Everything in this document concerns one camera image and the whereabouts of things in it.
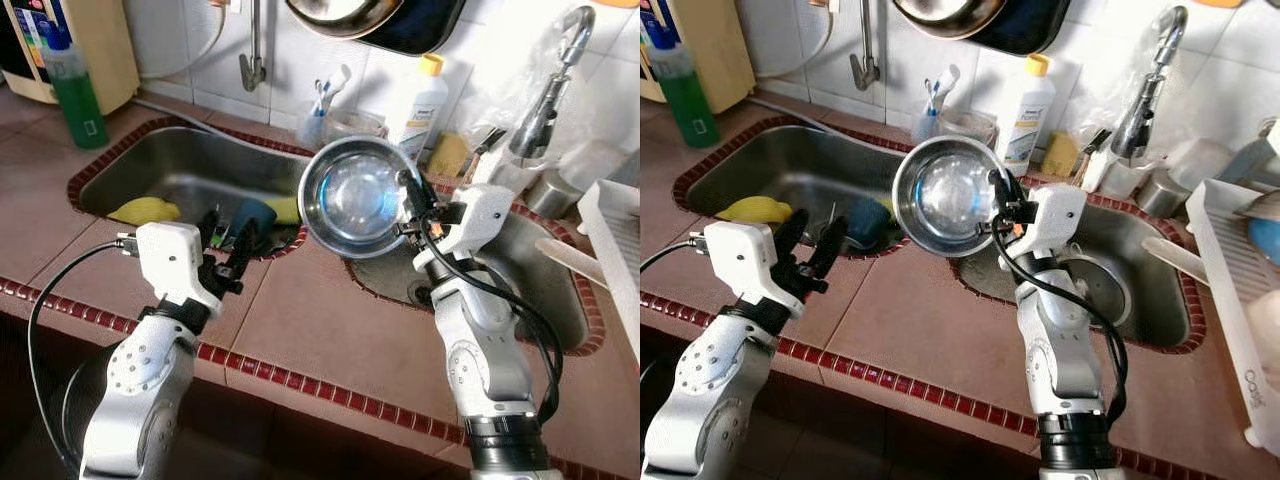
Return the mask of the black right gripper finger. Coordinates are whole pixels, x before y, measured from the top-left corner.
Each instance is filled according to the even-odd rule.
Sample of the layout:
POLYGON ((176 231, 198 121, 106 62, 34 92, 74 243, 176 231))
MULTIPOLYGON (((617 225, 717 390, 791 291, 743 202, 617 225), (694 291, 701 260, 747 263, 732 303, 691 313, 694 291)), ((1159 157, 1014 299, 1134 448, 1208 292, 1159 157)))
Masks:
POLYGON ((1000 218, 1014 218, 1014 178, 1007 169, 996 168, 987 177, 995 196, 995 211, 1000 218))
POLYGON ((421 218, 428 211, 428 195, 422 191, 417 177, 408 169, 397 173, 396 179, 403 189, 403 211, 407 218, 421 218))

